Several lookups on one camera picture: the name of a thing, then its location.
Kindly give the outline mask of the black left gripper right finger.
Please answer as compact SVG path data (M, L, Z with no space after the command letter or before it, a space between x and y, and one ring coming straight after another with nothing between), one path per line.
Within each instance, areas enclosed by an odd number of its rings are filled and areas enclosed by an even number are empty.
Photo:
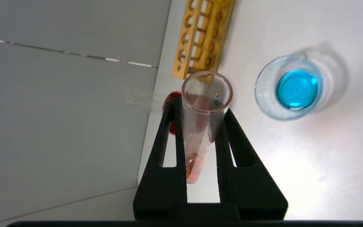
M216 136L216 172L221 203L234 204L241 220L284 219L288 201L231 110Z

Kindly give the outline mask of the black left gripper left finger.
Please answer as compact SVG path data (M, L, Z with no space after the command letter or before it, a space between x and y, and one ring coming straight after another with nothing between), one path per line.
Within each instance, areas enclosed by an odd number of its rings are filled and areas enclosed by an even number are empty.
M163 167L170 131L175 123L176 165ZM170 101L162 115L156 137L133 201L137 221L166 221L171 209L187 203L185 151L182 133L182 99Z

